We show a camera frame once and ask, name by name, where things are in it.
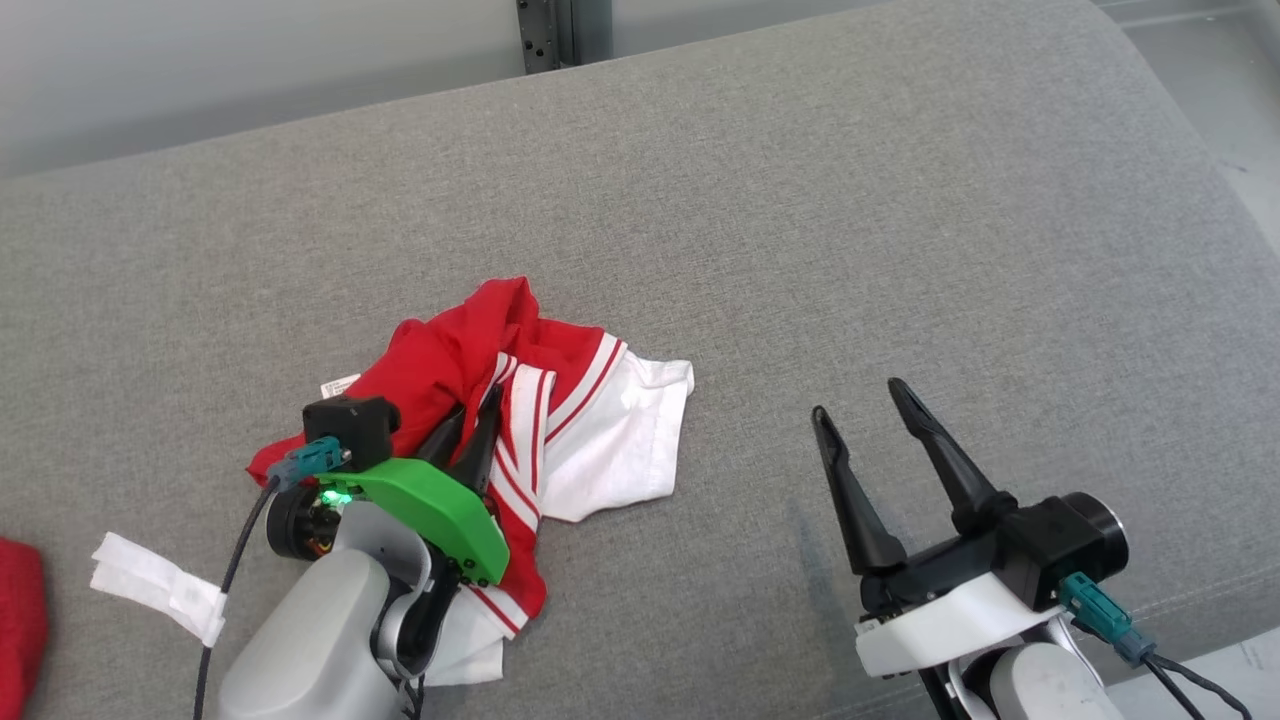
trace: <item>white wall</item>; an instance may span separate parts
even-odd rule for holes
[[[515,0],[0,0],[0,174],[524,72]]]
[[[613,0],[613,51],[648,53],[887,0]]]

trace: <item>metal bracket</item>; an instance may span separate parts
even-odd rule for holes
[[[516,0],[516,18],[525,51],[525,74],[559,69],[556,0]]]
[[[556,0],[562,65],[613,58],[613,0]]]

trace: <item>gray upholstery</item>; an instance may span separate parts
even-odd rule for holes
[[[858,664],[808,423],[910,550],[948,537],[893,374],[1023,500],[1124,518],[1110,587],[1171,655],[1280,624],[1280,261],[1085,0],[896,0],[22,178],[0,238],[36,719],[184,716],[198,646],[90,591],[102,534],[216,579],[251,454],[398,320],[513,274],[698,389],[676,495],[548,523],[507,679],[433,717],[920,716]],[[215,687],[300,571],[252,543]]]

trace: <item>red and white shirt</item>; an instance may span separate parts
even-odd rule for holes
[[[429,685],[502,678],[503,641],[547,598],[534,562],[544,518],[577,521],[672,493],[694,374],[687,361],[643,360],[600,328],[539,318],[527,281],[516,278],[489,281],[426,323],[402,323],[347,392],[396,404],[394,454],[411,455],[457,402],[474,419],[493,383],[504,392],[489,496],[511,561],[497,587],[468,585],[454,598]],[[266,468],[301,443],[300,436],[262,448],[250,473],[264,482]]]

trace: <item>teal cable connector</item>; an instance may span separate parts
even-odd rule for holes
[[[1133,618],[1084,573],[1073,573],[1062,580],[1057,601],[1078,623],[1106,641],[1130,667],[1138,667],[1156,651],[1156,643],[1133,628]]]
[[[325,436],[289,451],[284,459],[273,462],[266,469],[266,479],[270,482],[279,478],[275,489],[283,492],[311,475],[337,470],[349,459],[351,454],[338,445],[338,438]]]

